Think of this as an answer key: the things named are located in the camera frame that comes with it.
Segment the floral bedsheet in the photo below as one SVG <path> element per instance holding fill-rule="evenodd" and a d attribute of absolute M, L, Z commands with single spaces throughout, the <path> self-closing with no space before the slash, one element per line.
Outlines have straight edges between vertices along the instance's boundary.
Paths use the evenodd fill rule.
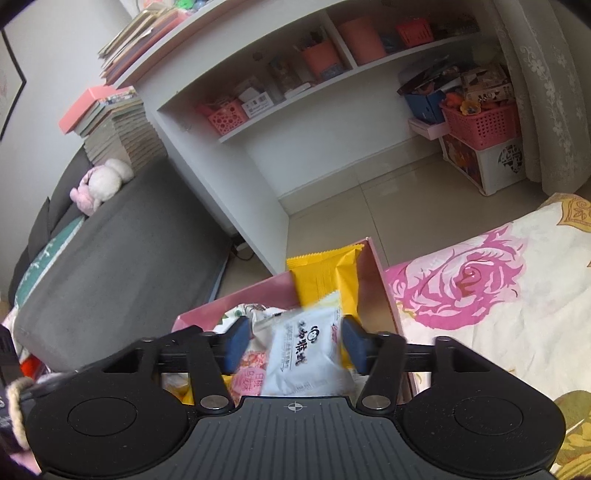
<path fill-rule="evenodd" d="M 591 203 L 556 194 L 538 210 L 386 270 L 411 343 L 456 338 L 561 408 L 559 479 L 591 475 Z M 419 391 L 428 374 L 415 374 Z"/>

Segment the pink container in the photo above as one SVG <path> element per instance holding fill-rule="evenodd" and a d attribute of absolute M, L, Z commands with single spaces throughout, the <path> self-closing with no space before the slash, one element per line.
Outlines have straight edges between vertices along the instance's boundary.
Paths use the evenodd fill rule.
<path fill-rule="evenodd" d="M 225 135 L 248 121 L 248 115 L 242 109 L 242 102 L 240 100 L 234 100 L 208 116 L 207 119 L 220 135 Z"/>
<path fill-rule="evenodd" d="M 301 56 L 304 57 L 306 65 L 319 80 L 324 80 L 322 73 L 332 67 L 340 66 L 340 69 L 343 69 L 339 54 L 330 40 L 324 40 L 318 45 L 305 49 Z"/>
<path fill-rule="evenodd" d="M 474 150 L 485 150 L 521 135 L 517 104 L 512 103 L 478 115 L 440 105 L 450 133 Z"/>
<path fill-rule="evenodd" d="M 407 48 L 431 43 L 434 40 L 429 22 L 424 18 L 396 25 L 396 30 Z"/>
<path fill-rule="evenodd" d="M 384 45 L 371 18 L 360 17 L 345 22 L 339 27 L 339 32 L 353 54 L 357 65 L 364 65 L 386 56 Z"/>

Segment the yellow snack package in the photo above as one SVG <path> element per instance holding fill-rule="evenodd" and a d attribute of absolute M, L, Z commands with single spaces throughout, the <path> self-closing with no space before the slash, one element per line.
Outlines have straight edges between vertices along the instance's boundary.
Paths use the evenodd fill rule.
<path fill-rule="evenodd" d="M 226 388 L 230 389 L 230 382 L 232 382 L 231 375 L 222 375 L 223 382 L 226 384 Z M 189 390 L 186 395 L 181 400 L 185 405 L 195 405 L 195 401 L 193 400 L 193 390 L 191 389 L 191 384 L 189 384 Z"/>
<path fill-rule="evenodd" d="M 328 294 L 338 290 L 344 315 L 352 315 L 357 321 L 359 280 L 357 257 L 363 245 L 349 245 L 337 250 L 302 255 L 287 259 L 287 268 L 292 272 L 295 289 L 303 307 L 317 303 Z M 343 366 L 351 367 L 347 351 L 342 348 Z"/>

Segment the white stuffed toy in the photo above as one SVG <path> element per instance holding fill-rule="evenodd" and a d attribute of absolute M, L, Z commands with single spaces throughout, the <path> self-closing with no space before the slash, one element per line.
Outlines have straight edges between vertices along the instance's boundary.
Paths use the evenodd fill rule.
<path fill-rule="evenodd" d="M 78 188 L 70 191 L 70 198 L 82 213 L 90 216 L 133 178 L 134 171 L 127 163 L 110 158 L 104 165 L 91 168 Z"/>

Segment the white curtain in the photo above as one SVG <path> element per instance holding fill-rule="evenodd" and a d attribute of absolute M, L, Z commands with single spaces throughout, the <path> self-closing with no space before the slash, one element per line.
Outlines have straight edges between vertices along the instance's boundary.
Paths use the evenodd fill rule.
<path fill-rule="evenodd" d="M 591 142 L 579 77 L 554 10 L 548 0 L 485 5 L 517 97 L 527 177 L 548 195 L 574 193 L 591 176 Z"/>

